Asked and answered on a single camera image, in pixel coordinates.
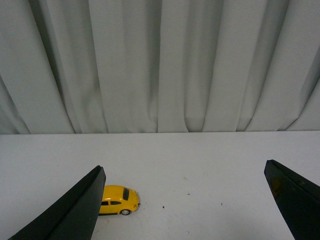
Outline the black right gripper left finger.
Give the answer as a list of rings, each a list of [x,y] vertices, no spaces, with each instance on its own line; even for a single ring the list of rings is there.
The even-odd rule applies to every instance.
[[[11,240],[90,240],[99,215],[106,182],[96,166]]]

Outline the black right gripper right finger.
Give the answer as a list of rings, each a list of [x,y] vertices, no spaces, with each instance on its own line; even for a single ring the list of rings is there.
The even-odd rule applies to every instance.
[[[320,187],[273,159],[266,161],[264,175],[294,239],[318,240]]]

